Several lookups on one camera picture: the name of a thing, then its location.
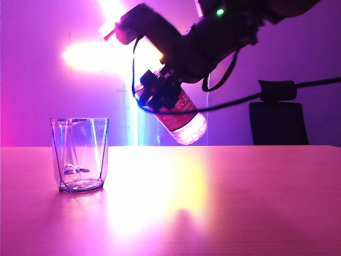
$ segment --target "bright light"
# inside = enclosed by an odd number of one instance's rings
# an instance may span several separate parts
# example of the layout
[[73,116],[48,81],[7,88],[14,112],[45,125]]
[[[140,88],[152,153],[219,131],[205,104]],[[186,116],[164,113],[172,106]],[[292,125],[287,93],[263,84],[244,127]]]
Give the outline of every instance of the bright light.
[[126,13],[126,9],[117,0],[97,0],[100,4],[105,17],[109,21],[119,21],[119,18]]
[[217,16],[221,16],[224,14],[224,12],[225,12],[224,9],[220,8],[216,11],[216,14],[217,14]]
[[165,163],[158,147],[148,147],[150,155],[141,153],[141,146],[119,150],[119,154],[109,154],[112,171],[105,186],[110,195],[108,216],[118,234],[138,235],[182,210],[203,223],[208,185],[200,160],[205,156],[174,152],[176,156],[169,157],[172,161]]
[[[97,0],[101,9],[105,13],[106,22],[101,28],[100,33],[105,34],[113,30],[115,22],[127,12],[119,1]],[[88,42],[78,42],[69,45],[62,56],[65,62],[73,71],[87,73],[113,73],[119,75],[128,86],[132,82],[132,59],[133,43],[129,46],[123,45],[112,36],[110,41],[94,40]],[[135,52],[135,81],[139,83],[141,77],[148,69],[158,70],[161,67],[159,59],[162,54],[146,39],[139,42]],[[133,144],[138,144],[138,106],[132,100],[132,120]]]
[[198,16],[201,17],[202,16],[202,10],[201,10],[200,3],[198,0],[196,0],[196,8],[197,8]]

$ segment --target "plastic water bottle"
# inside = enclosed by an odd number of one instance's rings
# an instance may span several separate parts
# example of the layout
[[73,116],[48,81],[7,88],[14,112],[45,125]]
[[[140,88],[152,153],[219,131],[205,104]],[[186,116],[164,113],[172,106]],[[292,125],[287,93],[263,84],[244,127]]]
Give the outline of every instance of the plastic water bottle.
[[[135,88],[137,95],[143,92],[143,85]],[[181,88],[178,101],[175,106],[168,110],[164,107],[160,112],[176,112],[198,110],[193,101],[189,98],[186,92]],[[205,117],[199,113],[188,114],[154,114],[161,124],[169,131],[172,137],[180,144],[189,145],[199,140],[207,130],[207,122]]]

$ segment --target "green led light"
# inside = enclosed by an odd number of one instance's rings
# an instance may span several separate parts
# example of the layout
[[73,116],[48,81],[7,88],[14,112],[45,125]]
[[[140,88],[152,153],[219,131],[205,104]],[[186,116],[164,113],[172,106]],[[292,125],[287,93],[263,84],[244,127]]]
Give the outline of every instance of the green led light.
[[220,8],[220,9],[218,9],[218,10],[216,11],[216,14],[217,14],[217,16],[221,16],[221,15],[224,14],[224,12],[225,12],[225,10],[222,9],[222,8]]

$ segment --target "chair backrest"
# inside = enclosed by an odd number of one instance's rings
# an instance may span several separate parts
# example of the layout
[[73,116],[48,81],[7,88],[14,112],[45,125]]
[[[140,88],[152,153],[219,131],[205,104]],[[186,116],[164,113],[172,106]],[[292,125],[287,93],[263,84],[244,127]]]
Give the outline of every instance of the chair backrest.
[[251,102],[255,145],[308,145],[302,105],[291,102]]

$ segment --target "purple wall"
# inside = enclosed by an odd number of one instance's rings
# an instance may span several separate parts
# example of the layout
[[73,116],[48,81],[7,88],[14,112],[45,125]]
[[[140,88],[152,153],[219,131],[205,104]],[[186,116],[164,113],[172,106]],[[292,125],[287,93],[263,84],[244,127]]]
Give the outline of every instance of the purple wall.
[[[128,9],[140,1],[124,1]],[[192,0],[147,1],[182,33],[197,18]],[[324,0],[300,17],[259,32],[259,44],[240,54],[230,80],[209,95],[209,104],[244,97],[259,91],[258,79],[312,81],[341,75],[341,1]],[[1,2],[1,145],[49,146],[50,117],[107,116],[110,145],[129,144],[133,129],[127,97],[119,88],[120,74],[85,73],[72,69],[62,58],[77,41],[98,41],[98,28],[106,21],[96,0]],[[217,82],[230,57],[212,74]],[[184,85],[199,107],[207,94],[200,85]],[[300,89],[295,102],[303,104],[308,137],[312,144],[341,146],[340,84]],[[252,144],[248,104],[212,112],[208,136],[198,144]],[[175,142],[152,116],[141,126],[143,141],[157,145]]]

